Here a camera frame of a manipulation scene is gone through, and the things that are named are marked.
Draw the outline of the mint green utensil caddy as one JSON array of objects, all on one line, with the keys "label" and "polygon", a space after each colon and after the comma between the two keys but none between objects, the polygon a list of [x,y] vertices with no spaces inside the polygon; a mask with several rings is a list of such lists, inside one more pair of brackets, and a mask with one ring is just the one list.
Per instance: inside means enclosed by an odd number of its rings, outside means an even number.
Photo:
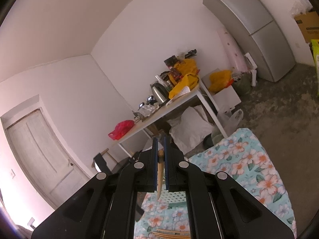
[{"label": "mint green utensil caddy", "polygon": [[169,207],[183,207],[187,205],[185,192],[168,192],[163,190],[159,199],[157,198],[157,191],[154,193],[146,193],[142,205],[145,206],[149,202],[161,203]]}]

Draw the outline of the wooden chair black seat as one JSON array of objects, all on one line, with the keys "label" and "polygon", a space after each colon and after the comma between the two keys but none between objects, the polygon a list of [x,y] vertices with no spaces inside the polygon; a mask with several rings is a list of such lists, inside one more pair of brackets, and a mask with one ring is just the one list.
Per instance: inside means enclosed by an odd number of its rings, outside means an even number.
[{"label": "wooden chair black seat", "polygon": [[98,173],[106,173],[107,175],[112,175],[112,171],[108,168],[107,162],[104,159],[104,155],[108,155],[114,162],[118,163],[118,161],[109,153],[109,149],[105,149],[102,153],[98,153],[94,158],[91,164],[92,168],[95,168]]}]

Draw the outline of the wooden chopstick two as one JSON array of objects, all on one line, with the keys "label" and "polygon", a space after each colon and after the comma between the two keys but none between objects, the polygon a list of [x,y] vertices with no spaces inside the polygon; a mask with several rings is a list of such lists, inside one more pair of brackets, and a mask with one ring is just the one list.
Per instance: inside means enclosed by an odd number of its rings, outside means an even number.
[{"label": "wooden chopstick two", "polygon": [[153,234],[159,238],[164,238],[164,239],[191,239],[190,236],[186,236],[186,235],[163,234],[158,232],[153,232]]}]

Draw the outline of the white side table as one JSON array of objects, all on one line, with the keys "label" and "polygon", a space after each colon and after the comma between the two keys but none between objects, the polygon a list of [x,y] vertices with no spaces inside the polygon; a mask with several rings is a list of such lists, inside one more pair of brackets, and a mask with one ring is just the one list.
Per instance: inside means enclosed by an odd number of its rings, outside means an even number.
[{"label": "white side table", "polygon": [[132,154],[130,154],[129,151],[123,146],[123,142],[127,141],[129,138],[136,135],[140,131],[142,131],[147,136],[147,138],[150,139],[151,136],[146,131],[146,128],[148,126],[150,126],[152,123],[155,123],[157,120],[166,116],[167,114],[171,113],[173,110],[179,108],[181,105],[190,101],[194,97],[198,97],[201,104],[209,113],[209,115],[213,119],[215,125],[218,127],[223,137],[227,138],[228,135],[223,125],[220,123],[220,121],[217,118],[216,112],[219,111],[219,107],[217,106],[217,103],[213,99],[213,96],[209,93],[208,89],[204,86],[204,83],[200,80],[200,83],[191,92],[181,97],[178,97],[172,103],[161,107],[159,110],[157,110],[153,115],[151,115],[145,121],[139,121],[134,127],[132,127],[130,131],[127,132],[125,136],[123,136],[119,140],[114,141],[112,145],[113,146],[118,145],[125,152],[126,155],[128,155],[129,157],[132,157]]}]

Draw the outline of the red plastic bag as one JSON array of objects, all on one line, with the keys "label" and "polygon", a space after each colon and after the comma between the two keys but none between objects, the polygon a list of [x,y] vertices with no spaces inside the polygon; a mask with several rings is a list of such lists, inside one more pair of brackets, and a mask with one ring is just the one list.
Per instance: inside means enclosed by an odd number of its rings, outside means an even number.
[{"label": "red plastic bag", "polygon": [[127,134],[128,131],[134,127],[135,122],[133,120],[125,120],[120,123],[118,123],[115,127],[115,129],[108,134],[109,138],[112,140],[119,140],[123,136]]}]

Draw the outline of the floral blue tablecloth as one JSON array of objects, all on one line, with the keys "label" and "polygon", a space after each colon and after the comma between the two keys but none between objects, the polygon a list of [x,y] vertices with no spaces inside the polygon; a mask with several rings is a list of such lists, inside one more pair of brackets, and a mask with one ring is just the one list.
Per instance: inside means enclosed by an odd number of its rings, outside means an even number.
[{"label": "floral blue tablecloth", "polygon": [[181,192],[169,203],[153,190],[134,238],[295,238],[296,221],[278,171],[259,140],[240,128],[187,161],[165,149],[163,191]]}]

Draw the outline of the silver refrigerator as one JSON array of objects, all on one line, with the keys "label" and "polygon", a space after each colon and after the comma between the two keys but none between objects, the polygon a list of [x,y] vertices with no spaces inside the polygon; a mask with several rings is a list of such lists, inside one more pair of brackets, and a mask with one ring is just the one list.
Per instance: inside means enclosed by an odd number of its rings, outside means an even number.
[{"label": "silver refrigerator", "polygon": [[295,66],[287,39],[260,0],[203,0],[203,4],[251,55],[260,78],[277,82]]}]

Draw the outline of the pink rolled mat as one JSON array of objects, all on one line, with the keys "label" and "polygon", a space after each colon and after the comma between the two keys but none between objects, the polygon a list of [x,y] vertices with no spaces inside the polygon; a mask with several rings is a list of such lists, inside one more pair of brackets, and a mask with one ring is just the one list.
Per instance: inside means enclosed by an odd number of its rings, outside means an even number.
[{"label": "pink rolled mat", "polygon": [[236,72],[248,72],[243,53],[229,31],[225,27],[221,27],[217,30],[217,33],[225,49],[231,69]]}]

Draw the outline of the clear plastic bag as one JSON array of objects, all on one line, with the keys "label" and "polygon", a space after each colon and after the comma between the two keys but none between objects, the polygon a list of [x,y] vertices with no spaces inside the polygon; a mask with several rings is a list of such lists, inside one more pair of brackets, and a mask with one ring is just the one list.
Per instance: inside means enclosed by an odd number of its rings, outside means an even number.
[{"label": "clear plastic bag", "polygon": [[243,111],[241,109],[232,113],[231,111],[221,110],[217,114],[217,118],[224,128],[227,136],[231,136],[239,126],[243,119]]}]

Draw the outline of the cardboard box by wall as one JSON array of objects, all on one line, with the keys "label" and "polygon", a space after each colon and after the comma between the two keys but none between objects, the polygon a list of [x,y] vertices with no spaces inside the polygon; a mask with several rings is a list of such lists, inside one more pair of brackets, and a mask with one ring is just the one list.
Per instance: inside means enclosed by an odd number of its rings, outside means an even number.
[{"label": "cardboard box by wall", "polygon": [[307,43],[310,43],[312,39],[318,39],[319,17],[316,11],[297,15],[294,20]]}]

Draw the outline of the yellow bag under table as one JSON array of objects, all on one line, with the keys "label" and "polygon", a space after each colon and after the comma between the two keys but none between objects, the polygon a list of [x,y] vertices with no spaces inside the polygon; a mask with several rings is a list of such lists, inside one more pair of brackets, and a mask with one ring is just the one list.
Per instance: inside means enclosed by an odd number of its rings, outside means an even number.
[{"label": "yellow bag under table", "polygon": [[213,72],[209,76],[210,86],[208,88],[209,92],[218,93],[224,88],[231,86],[234,82],[232,78],[232,71],[230,70],[223,70]]}]

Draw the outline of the green rice bag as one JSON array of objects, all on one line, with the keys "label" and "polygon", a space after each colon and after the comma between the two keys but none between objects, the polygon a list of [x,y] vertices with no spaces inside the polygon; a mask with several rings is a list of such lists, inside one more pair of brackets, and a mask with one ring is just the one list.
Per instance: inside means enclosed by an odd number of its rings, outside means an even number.
[{"label": "green rice bag", "polygon": [[314,63],[316,66],[316,72],[318,74],[318,62],[319,62],[319,44],[318,44],[318,39],[312,39],[311,40],[311,48],[312,48],[312,55],[314,58]]}]

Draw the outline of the white panel door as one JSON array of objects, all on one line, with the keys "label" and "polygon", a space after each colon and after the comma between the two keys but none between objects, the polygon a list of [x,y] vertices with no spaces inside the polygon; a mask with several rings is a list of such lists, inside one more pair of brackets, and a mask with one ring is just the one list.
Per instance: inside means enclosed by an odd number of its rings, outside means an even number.
[{"label": "white panel door", "polygon": [[23,173],[53,209],[89,181],[66,152],[40,109],[12,123],[5,132]]}]

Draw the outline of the wooden chopstick four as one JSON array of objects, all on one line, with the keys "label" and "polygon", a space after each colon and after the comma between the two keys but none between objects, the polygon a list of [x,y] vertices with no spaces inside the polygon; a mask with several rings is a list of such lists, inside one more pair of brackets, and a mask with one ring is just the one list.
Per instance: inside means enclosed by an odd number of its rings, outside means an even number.
[{"label": "wooden chopstick four", "polygon": [[164,150],[158,151],[158,165],[157,165],[157,199],[160,199],[164,176]]}]

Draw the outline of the white sack under table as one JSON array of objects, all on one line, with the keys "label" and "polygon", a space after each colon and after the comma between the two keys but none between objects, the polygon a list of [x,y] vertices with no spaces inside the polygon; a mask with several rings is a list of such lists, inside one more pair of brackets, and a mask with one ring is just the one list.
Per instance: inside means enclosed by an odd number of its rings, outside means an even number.
[{"label": "white sack under table", "polygon": [[171,126],[169,134],[183,154],[189,153],[203,142],[214,128],[214,125],[208,121],[202,105],[189,106],[179,117],[167,122]]}]

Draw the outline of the steel electric kettle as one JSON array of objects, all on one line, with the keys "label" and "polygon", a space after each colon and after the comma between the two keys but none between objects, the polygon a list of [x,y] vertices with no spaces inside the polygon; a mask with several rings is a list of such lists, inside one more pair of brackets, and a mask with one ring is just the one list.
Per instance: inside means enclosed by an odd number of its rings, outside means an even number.
[{"label": "steel electric kettle", "polygon": [[160,104],[166,104],[169,101],[169,93],[165,87],[160,83],[154,83],[151,85],[151,91],[154,99]]}]

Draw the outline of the yellow bag on table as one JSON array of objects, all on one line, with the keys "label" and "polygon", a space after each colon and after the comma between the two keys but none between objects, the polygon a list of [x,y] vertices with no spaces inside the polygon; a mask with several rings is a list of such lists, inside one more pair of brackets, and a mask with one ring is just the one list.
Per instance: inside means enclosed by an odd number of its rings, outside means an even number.
[{"label": "yellow bag on table", "polygon": [[199,70],[194,59],[189,58],[181,61],[180,63],[176,63],[174,65],[174,69],[181,73],[182,79],[177,82],[170,77],[170,80],[174,84],[174,88],[169,92],[169,99],[173,99],[173,97],[177,96],[186,86],[192,90],[199,82]]}]

